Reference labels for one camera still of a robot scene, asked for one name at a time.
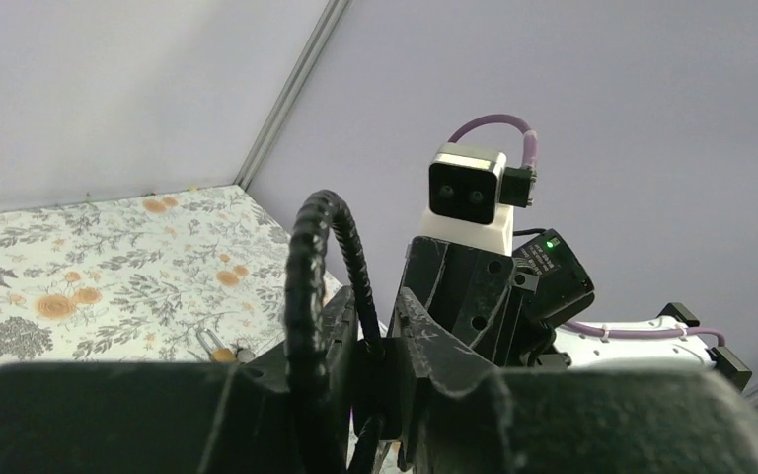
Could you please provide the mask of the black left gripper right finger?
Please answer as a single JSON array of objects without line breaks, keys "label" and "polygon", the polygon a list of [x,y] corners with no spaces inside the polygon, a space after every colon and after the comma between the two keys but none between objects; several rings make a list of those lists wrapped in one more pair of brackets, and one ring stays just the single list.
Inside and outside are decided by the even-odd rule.
[{"label": "black left gripper right finger", "polygon": [[758,473],[758,417],[711,370],[499,368],[395,303],[417,473]]}]

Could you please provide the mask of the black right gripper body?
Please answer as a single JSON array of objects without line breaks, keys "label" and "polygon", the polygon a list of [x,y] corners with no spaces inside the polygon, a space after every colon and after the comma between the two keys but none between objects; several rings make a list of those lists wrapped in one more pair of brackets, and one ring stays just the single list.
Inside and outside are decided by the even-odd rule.
[{"label": "black right gripper body", "polygon": [[525,259],[414,238],[388,333],[391,366],[555,367],[555,330],[531,313],[538,286]]}]

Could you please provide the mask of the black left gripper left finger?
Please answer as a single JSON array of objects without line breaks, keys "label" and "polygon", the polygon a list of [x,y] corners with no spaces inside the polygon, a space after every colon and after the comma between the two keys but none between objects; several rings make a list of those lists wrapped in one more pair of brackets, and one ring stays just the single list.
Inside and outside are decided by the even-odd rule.
[{"label": "black left gripper left finger", "polygon": [[307,416],[275,346],[245,364],[0,366],[0,473],[342,473],[357,339],[354,296],[323,308],[330,394]]}]

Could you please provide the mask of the small brass padlock keys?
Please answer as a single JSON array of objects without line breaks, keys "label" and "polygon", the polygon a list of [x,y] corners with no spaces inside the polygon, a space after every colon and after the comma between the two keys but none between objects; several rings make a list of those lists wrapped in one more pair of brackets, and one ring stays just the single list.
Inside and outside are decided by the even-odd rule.
[{"label": "small brass padlock keys", "polygon": [[195,337],[213,362],[247,364],[256,358],[256,355],[245,347],[223,343],[210,329],[197,329]]}]

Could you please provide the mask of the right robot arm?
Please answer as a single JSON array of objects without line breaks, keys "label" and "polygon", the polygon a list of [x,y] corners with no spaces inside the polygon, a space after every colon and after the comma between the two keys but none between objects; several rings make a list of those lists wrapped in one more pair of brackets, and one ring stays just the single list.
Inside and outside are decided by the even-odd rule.
[{"label": "right robot arm", "polygon": [[595,284],[561,233],[513,235],[508,253],[416,237],[400,286],[462,349],[495,366],[711,369],[748,386],[752,370],[724,332],[683,303],[633,315],[595,310]]}]

